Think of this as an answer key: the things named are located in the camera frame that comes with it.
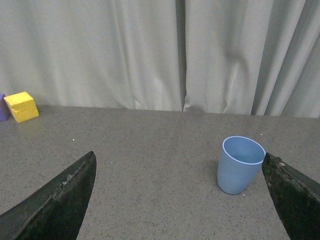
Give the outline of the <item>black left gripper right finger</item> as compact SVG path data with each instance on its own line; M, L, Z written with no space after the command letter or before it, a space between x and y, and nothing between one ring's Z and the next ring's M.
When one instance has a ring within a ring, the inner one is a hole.
M320 183L267 153L262 172L280 221L291 240L320 238Z

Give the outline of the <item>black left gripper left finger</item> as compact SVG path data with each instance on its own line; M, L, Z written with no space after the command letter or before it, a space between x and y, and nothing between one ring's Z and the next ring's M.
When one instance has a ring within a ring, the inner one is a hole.
M2 240L75 240L92 195L97 170L86 153L0 216Z

